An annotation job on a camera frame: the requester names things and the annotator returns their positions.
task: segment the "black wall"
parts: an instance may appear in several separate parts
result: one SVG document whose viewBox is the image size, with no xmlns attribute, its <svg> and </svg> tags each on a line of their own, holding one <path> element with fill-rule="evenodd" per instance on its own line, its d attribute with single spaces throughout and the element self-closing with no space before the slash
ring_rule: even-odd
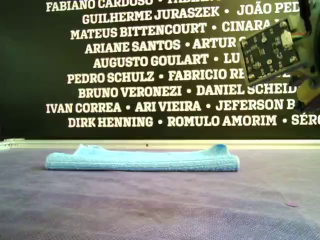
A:
<svg viewBox="0 0 320 240">
<path fill-rule="evenodd" d="M 281 19 L 292 11 L 297 5 L 279 3 L 278 1 L 262 1 L 272 6 L 270 14 L 238 15 L 237 11 L 243 4 L 256 6 L 256 1 L 248 0 L 212 0 L 190 3 L 169 4 L 168 0 L 154 0 L 152 5 L 111 7 L 101 9 L 50 11 L 46 12 L 46 2 L 8 1 L 1 8 L 0 53 L 1 88 L 0 88 L 0 126 L 6 138 L 26 139 L 317 139 L 319 137 L 318 125 L 308 125 L 300 122 L 297 125 L 293 116 L 297 113 L 288 109 L 288 99 L 295 99 L 290 94 L 232 94 L 232 95 L 197 95 L 197 86 L 202 85 L 241 85 L 242 91 L 247 91 L 243 79 L 231 79 L 230 69 L 239 69 L 239 63 L 224 63 L 224 54 L 237 53 L 231 48 L 203 48 L 193 49 L 196 39 L 204 38 L 240 38 L 252 31 L 223 31 L 223 22 Z M 114 13 L 129 11 L 219 7 L 220 16 L 195 17 L 185 19 L 148 20 L 133 22 L 118 22 L 104 24 L 83 24 L 82 17 L 87 14 Z M 194 34 L 171 34 L 154 36 L 109 37 L 100 39 L 71 40 L 71 30 L 116 28 L 118 34 L 121 27 L 152 26 L 169 24 L 206 23 L 205 32 Z M 180 48 L 176 50 L 156 50 L 138 52 L 109 52 L 85 54 L 87 44 L 112 42 L 141 42 L 153 40 L 179 40 Z M 208 54 L 206 64 L 198 65 L 172 65 L 172 66 L 140 66 L 93 68 L 95 59 L 113 57 L 136 57 L 161 55 Z M 205 80 L 179 80 L 169 81 L 168 71 L 226 69 L 225 79 Z M 96 84 L 68 84 L 68 74 L 89 73 L 115 73 L 153 71 L 154 81 L 151 82 L 125 82 L 125 83 L 96 83 Z M 287 83 L 288 78 L 279 78 L 275 83 Z M 181 86 L 181 96 L 162 97 L 123 97 L 121 87 L 152 87 L 152 86 Z M 118 97 L 115 98 L 79 98 L 78 89 L 85 88 L 117 88 Z M 270 110 L 216 110 L 222 100 L 283 100 L 283 109 Z M 159 102 L 171 101 L 198 101 L 201 111 L 161 111 Z M 119 103 L 121 112 L 77 113 L 74 106 L 78 103 Z M 155 112 L 135 112 L 138 102 L 155 102 Z M 73 104 L 70 113 L 47 113 L 46 104 Z M 220 119 L 218 126 L 168 126 L 168 117 L 190 116 L 217 116 Z M 226 118 L 232 116 L 247 116 L 248 119 L 259 119 L 261 116 L 274 116 L 270 125 L 223 125 Z M 151 117 L 153 126 L 150 127 L 100 127 L 98 118 L 118 117 Z M 69 127 L 68 118 L 96 118 L 96 127 Z"/>
</svg>

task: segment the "purple fabric surface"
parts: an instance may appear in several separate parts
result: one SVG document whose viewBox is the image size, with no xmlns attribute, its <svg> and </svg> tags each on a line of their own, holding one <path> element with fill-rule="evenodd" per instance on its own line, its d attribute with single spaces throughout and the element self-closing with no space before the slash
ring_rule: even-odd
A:
<svg viewBox="0 0 320 240">
<path fill-rule="evenodd" d="M 0 151 L 0 240 L 320 240 L 320 151 L 231 151 L 239 172 L 44 170 L 52 152 L 72 150 Z"/>
</svg>

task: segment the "electronic component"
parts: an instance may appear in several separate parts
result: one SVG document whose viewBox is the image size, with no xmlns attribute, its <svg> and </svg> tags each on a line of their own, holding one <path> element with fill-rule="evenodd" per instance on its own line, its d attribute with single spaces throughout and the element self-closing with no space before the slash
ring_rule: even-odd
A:
<svg viewBox="0 0 320 240">
<path fill-rule="evenodd" d="M 303 64 L 287 19 L 265 28 L 239 44 L 247 85 L 266 82 Z"/>
</svg>

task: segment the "microfiber cloth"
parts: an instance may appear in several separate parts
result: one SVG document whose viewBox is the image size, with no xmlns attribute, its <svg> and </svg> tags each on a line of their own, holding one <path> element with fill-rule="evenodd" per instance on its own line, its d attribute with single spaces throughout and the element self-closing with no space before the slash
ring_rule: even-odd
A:
<svg viewBox="0 0 320 240">
<path fill-rule="evenodd" d="M 224 144 L 189 152 L 115 151 L 81 144 L 73 154 L 51 153 L 48 170 L 236 172 L 239 158 Z"/>
</svg>

